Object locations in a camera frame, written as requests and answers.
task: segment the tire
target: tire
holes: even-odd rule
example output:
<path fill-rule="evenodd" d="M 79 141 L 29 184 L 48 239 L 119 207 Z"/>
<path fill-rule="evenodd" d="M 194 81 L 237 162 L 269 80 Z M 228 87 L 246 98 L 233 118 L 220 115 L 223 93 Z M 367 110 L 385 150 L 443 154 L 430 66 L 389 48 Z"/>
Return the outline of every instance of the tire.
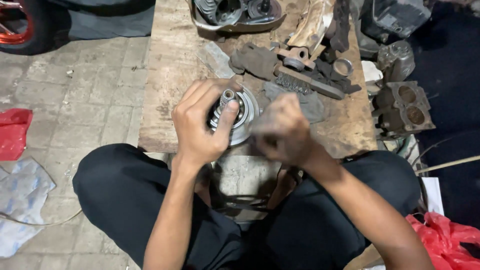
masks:
<path fill-rule="evenodd" d="M 20 0 L 20 3 L 28 18 L 28 27 L 33 28 L 33 33 L 20 44 L 0 42 L 0 51 L 21 55 L 35 55 L 48 51 L 54 43 L 54 28 L 47 10 L 48 5 L 43 0 Z"/>

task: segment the tiled floor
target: tiled floor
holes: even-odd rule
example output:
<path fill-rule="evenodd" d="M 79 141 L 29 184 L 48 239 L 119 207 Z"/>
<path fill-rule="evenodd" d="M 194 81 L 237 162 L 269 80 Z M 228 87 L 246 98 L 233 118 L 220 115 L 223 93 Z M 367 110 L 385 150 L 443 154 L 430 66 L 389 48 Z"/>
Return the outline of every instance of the tiled floor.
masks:
<path fill-rule="evenodd" d="M 32 57 L 0 53 L 0 110 L 34 111 L 24 155 L 33 156 L 57 184 L 42 209 L 45 222 L 63 220 L 79 209 L 65 172 L 88 152 L 110 143 L 137 145 L 148 42 L 148 37 L 120 37 L 71 42 Z M 254 157 L 223 158 L 220 163 L 224 172 L 220 188 L 229 195 L 255 194 L 278 168 Z M 7 170 L 11 166 L 0 165 Z M 15 256 L 0 259 L 0 270 L 125 270 L 126 266 L 138 269 L 83 214 L 43 229 Z"/>

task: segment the plastic bag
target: plastic bag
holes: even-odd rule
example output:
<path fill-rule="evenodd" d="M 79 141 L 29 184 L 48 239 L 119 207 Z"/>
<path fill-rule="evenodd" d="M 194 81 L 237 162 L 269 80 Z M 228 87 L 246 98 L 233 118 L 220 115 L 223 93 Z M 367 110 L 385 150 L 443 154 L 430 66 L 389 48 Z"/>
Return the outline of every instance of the plastic bag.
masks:
<path fill-rule="evenodd" d="M 479 270 L 480 259 L 476 259 L 460 245 L 480 245 L 480 230 L 451 222 L 435 212 L 425 214 L 426 225 L 412 215 L 407 220 L 420 236 L 423 245 L 437 270 Z"/>
<path fill-rule="evenodd" d="M 31 110 L 0 111 L 0 161 L 17 160 L 22 155 L 32 118 Z"/>

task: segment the wooden plank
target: wooden plank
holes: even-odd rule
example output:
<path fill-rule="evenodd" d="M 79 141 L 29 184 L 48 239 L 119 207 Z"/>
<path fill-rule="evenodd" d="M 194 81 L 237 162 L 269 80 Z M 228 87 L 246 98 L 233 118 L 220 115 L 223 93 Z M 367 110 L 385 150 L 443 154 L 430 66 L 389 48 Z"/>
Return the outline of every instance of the wooden plank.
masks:
<path fill-rule="evenodd" d="M 283 41 L 295 31 L 305 2 L 306 0 L 280 0 L 282 9 L 288 15 L 272 35 L 270 33 L 242 35 L 229 38 L 225 43 L 218 45 L 230 55 L 234 48 L 241 48 L 249 41 L 265 47 L 269 47 L 270 36 L 275 37 L 277 41 Z M 193 80 L 215 78 L 215 75 L 195 56 L 199 47 L 215 37 L 215 33 L 195 28 L 190 20 L 186 2 L 157 0 L 139 147 L 148 152 L 174 153 L 177 150 L 177 136 L 170 112 Z M 355 70 L 350 79 L 353 84 L 359 84 L 362 90 L 347 95 L 344 100 L 321 96 L 327 118 L 322 123 L 312 125 L 313 136 L 324 143 L 327 150 L 336 158 L 352 155 L 364 149 L 376 149 L 370 106 L 353 26 L 349 40 L 350 49 L 342 56 L 352 62 Z M 248 74 L 237 75 L 236 78 L 254 93 L 260 108 L 268 105 L 269 100 L 261 91 L 262 80 Z M 249 150 L 243 145 L 234 147 L 228 154 L 245 155 L 249 154 Z"/>

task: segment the orange wheel rim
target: orange wheel rim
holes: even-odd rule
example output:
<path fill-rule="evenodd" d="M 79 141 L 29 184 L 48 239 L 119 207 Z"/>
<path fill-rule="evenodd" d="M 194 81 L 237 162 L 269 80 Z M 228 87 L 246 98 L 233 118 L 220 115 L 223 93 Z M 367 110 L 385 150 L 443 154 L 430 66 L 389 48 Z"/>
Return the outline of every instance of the orange wheel rim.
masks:
<path fill-rule="evenodd" d="M 21 12 L 24 12 L 24 7 L 22 6 L 22 1 L 12 1 L 12 0 L 0 0 L 0 15 L 3 10 L 6 9 L 19 9 Z M 27 17 L 27 27 L 21 32 L 17 33 L 16 31 L 9 29 L 5 24 L 2 23 L 0 16 L 0 43 L 1 44 L 22 44 L 27 40 L 31 39 L 33 35 L 33 22 L 30 16 L 26 14 Z"/>

